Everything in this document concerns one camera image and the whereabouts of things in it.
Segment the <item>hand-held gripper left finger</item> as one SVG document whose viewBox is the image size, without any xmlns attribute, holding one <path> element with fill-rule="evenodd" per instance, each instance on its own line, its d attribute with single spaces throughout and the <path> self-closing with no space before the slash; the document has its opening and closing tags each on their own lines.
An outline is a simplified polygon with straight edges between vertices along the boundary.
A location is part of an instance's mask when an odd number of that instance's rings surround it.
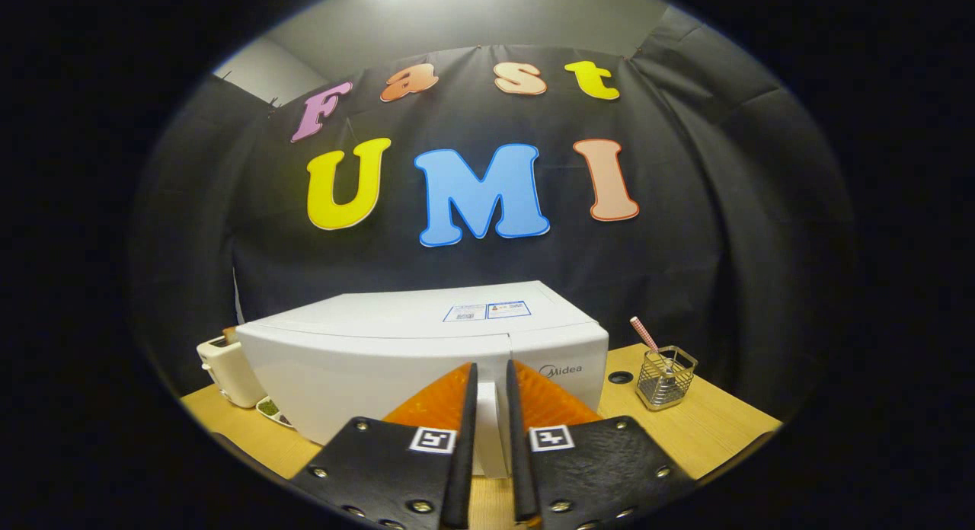
<svg viewBox="0 0 975 530">
<path fill-rule="evenodd" d="M 366 529 L 467 529 L 477 392 L 468 362 L 383 420 L 353 417 L 290 485 Z"/>
</svg>

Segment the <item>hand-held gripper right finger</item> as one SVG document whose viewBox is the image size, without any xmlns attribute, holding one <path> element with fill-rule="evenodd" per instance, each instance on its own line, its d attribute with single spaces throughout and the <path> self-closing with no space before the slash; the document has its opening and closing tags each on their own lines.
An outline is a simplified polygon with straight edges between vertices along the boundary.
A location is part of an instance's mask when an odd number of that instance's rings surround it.
<svg viewBox="0 0 975 530">
<path fill-rule="evenodd" d="M 529 529 L 634 529 L 697 482 L 633 417 L 603 418 L 518 360 L 506 369 L 515 520 Z"/>
</svg>

